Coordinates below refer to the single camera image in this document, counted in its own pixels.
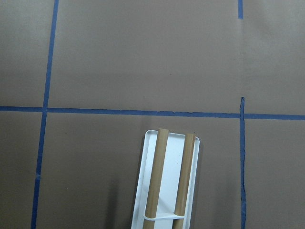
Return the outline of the white towel rack tray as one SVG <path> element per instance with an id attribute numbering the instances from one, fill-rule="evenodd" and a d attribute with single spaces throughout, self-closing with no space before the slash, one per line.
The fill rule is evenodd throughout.
<path id="1" fill-rule="evenodd" d="M 148 130 L 145 134 L 131 225 L 132 229 L 141 229 L 143 227 L 144 220 L 148 219 L 148 217 L 145 215 L 145 210 L 157 141 L 157 133 L 158 131 L 156 130 Z M 154 218 L 154 227 L 156 229 L 171 229 L 175 219 L 183 219 L 184 229 L 188 229 L 190 227 L 200 140 L 196 137 L 194 141 L 186 209 L 184 215 L 179 216 L 174 214 L 174 210 L 182 165 L 184 141 L 185 135 L 175 133 L 168 134 L 163 176 L 161 179 L 156 217 Z"/>

